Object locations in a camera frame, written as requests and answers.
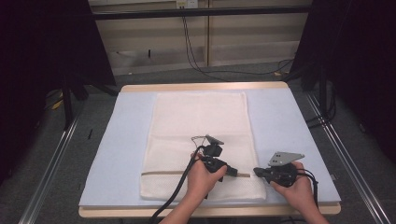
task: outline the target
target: hand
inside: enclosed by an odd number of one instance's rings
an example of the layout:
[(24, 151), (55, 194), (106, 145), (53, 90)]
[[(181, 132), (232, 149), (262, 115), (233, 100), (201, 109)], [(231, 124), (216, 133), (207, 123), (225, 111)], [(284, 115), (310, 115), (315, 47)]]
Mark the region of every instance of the hand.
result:
[[(297, 169), (304, 169), (303, 164), (300, 162), (294, 161), (293, 164)], [(292, 207), (301, 213), (307, 223), (329, 223), (320, 213), (317, 205), (315, 204), (314, 196), (312, 194), (311, 181), (308, 179), (308, 177), (297, 175), (294, 184), (288, 188), (280, 186), (274, 181), (271, 181), (271, 186), (277, 192), (282, 194)]]
[[(294, 161), (292, 164), (295, 165), (297, 169), (304, 169), (303, 164), (300, 162)], [(311, 181), (306, 176), (297, 175), (294, 184), (288, 188), (282, 187), (274, 181), (271, 181), (271, 186), (282, 194), (291, 206), (299, 211), (306, 207), (307, 204), (315, 204)]]
[(207, 171), (202, 161), (197, 160), (189, 171), (186, 197), (191, 197), (201, 203), (209, 191), (215, 187), (216, 182), (225, 175), (226, 171), (227, 166), (224, 165), (212, 174)]
[(191, 214), (201, 204), (204, 197), (215, 187), (216, 182), (222, 178), (227, 166), (222, 166), (215, 173), (211, 174), (206, 170), (204, 163), (197, 156), (197, 161), (191, 167), (188, 178), (187, 193), (180, 203), (166, 216), (162, 224), (185, 224), (188, 222)]

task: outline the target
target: folded towel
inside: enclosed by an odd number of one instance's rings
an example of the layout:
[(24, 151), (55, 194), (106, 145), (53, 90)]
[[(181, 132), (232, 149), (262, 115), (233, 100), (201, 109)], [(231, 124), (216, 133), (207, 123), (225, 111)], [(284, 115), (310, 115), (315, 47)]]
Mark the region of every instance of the folded towel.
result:
[[(248, 118), (246, 95), (227, 92), (159, 93), (151, 119), (140, 195), (147, 200), (167, 200), (196, 149), (194, 136), (210, 134), (224, 142), (220, 160), (240, 174), (225, 176), (208, 195), (208, 200), (265, 199), (262, 180), (254, 175), (258, 166)], [(176, 197), (186, 193), (187, 182)]]

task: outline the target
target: black wire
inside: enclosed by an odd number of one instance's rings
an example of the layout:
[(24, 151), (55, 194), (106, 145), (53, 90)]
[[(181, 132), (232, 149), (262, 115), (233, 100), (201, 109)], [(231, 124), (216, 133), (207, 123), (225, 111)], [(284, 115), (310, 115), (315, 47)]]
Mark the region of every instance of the black wire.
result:
[(332, 85), (332, 97), (331, 97), (331, 100), (330, 100), (329, 108), (327, 109), (327, 117), (325, 117), (323, 115), (318, 115), (318, 116), (316, 116), (316, 117), (314, 117), (312, 119), (306, 119), (305, 120), (306, 123), (310, 123), (312, 121), (316, 121), (317, 119), (320, 120), (319, 123), (308, 126), (309, 129), (316, 128), (316, 127), (319, 127), (321, 125), (327, 124), (327, 123), (329, 123), (330, 121), (332, 121), (334, 119), (335, 114), (337, 112), (337, 106), (336, 106), (336, 102), (335, 102), (335, 95), (336, 95), (335, 87), (334, 87), (334, 85)]
[(306, 173), (298, 173), (297, 175), (307, 176), (312, 180), (312, 185), (314, 186), (314, 201), (318, 207), (318, 181), (315, 179), (315, 176), (308, 170), (305, 169), (297, 169), (298, 171), (305, 171)]
[(300, 68), (298, 68), (298, 69), (296, 69), (296, 70), (290, 72), (287, 76), (282, 77), (280, 80), (281, 80), (281, 81), (284, 81), (284, 82), (289, 82), (289, 81), (291, 81), (291, 80), (294, 80), (294, 79), (296, 79), (296, 78), (299, 78), (300, 76), (303, 75), (303, 73), (304, 73), (306, 70), (312, 68), (314, 65), (315, 65), (315, 63), (313, 63), (313, 62), (306, 63), (305, 65), (300, 66)]
[[(209, 74), (210, 73), (236, 73), (236, 74), (245, 74), (245, 75), (253, 75), (253, 76), (263, 76), (263, 75), (269, 75), (269, 74), (273, 74), (275, 72), (281, 71), (282, 68), (288, 66), (288, 64), (290, 64), (291, 62), (293, 62), (293, 59), (287, 59), (287, 60), (282, 60), (280, 62), (278, 62), (278, 68), (274, 71), (270, 71), (270, 72), (265, 72), (265, 73), (249, 73), (249, 72), (239, 72), (239, 71), (231, 71), (231, 70), (215, 70), (215, 71), (204, 71), (202, 70), (201, 67), (198, 66), (196, 60), (195, 60), (195, 56), (192, 52), (192, 47), (191, 47), (191, 42), (190, 42), (190, 35), (189, 35), (189, 28), (187, 26), (187, 21), (185, 17), (182, 17), (183, 20), (183, 26), (184, 26), (184, 36), (185, 36), (185, 41), (186, 41), (186, 51), (187, 51), (187, 59), (189, 60), (189, 64), (191, 66), (192, 69), (194, 69), (197, 72), (202, 73), (203, 75), (207, 76), (207, 77), (212, 77)], [(195, 64), (195, 66), (192, 64), (191, 59), (190, 59), (190, 54), (189, 54), (189, 48), (190, 48), (190, 53), (191, 53), (191, 57), (193, 59), (193, 62)], [(285, 63), (282, 66), (279, 66), (281, 63), (288, 61), (287, 63)], [(219, 78), (219, 77), (212, 77), (221, 81), (226, 81), (226, 82), (230, 82), (229, 80), (223, 79), (223, 78)]]
[(281, 220), (280, 221), (280, 223), (285, 223), (285, 222), (291, 222), (291, 223), (305, 222), (306, 223), (306, 221), (304, 219), (302, 219), (302, 218), (292, 218), (292, 217), (289, 217), (289, 219), (285, 219), (285, 220)]
[(191, 156), (189, 164), (186, 167), (186, 170), (184, 170), (183, 175), (181, 176), (180, 180), (178, 181), (177, 187), (175, 189), (175, 191), (173, 192), (172, 196), (168, 199), (168, 201), (166, 201), (166, 203), (163, 204), (163, 206), (161, 206), (150, 218), (150, 220), (148, 221), (149, 224), (154, 223), (155, 219), (157, 218), (157, 216), (165, 209), (169, 206), (169, 204), (176, 198), (178, 192), (180, 191), (181, 187), (183, 186), (184, 180), (187, 177), (187, 174), (189, 173), (189, 170), (191, 169), (191, 167), (194, 165), (195, 163), (195, 156), (197, 155), (198, 151), (204, 148), (203, 146), (199, 146), (198, 148), (195, 149), (194, 154)]
[(201, 143), (201, 146), (204, 144), (204, 141), (206, 140), (206, 136), (194, 136), (194, 137), (192, 137), (191, 138), (191, 141), (195, 144), (195, 147), (198, 147), (197, 146), (197, 144), (195, 143), (195, 139), (198, 139), (198, 138), (203, 138), (203, 141), (202, 141), (202, 143)]
[[(212, 77), (212, 76), (208, 75), (206, 72), (201, 70), (201, 68), (198, 66), (197, 62), (195, 61), (195, 56), (194, 56), (194, 53), (192, 52), (192, 47), (191, 47), (191, 42), (190, 42), (190, 35), (189, 35), (189, 27), (187, 26), (186, 18), (182, 17), (182, 20), (183, 20), (183, 25), (184, 25), (184, 38), (185, 38), (185, 41), (186, 41), (187, 59), (189, 60), (189, 64), (190, 64), (191, 68), (194, 69), (195, 71), (203, 74), (206, 77), (211, 77), (211, 78), (214, 78), (214, 79), (217, 79), (217, 80), (220, 80), (220, 81), (230, 82), (229, 80), (226, 80), (226, 79), (223, 79), (223, 78)], [(190, 46), (191, 56), (192, 56), (192, 59), (193, 59), (196, 67), (194, 67), (192, 65), (192, 63), (191, 63), (190, 54), (189, 54), (189, 46)]]

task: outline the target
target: forearm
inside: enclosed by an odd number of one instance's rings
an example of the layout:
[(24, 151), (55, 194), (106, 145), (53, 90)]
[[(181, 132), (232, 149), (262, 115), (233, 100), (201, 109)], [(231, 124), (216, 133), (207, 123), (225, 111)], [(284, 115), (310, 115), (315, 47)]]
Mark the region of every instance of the forearm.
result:
[(314, 206), (307, 206), (300, 210), (301, 215), (304, 217), (308, 224), (328, 224), (329, 222), (320, 213), (318, 208)]
[(166, 216), (161, 223), (185, 224), (189, 221), (194, 210), (200, 205), (202, 199), (186, 195), (180, 203)]

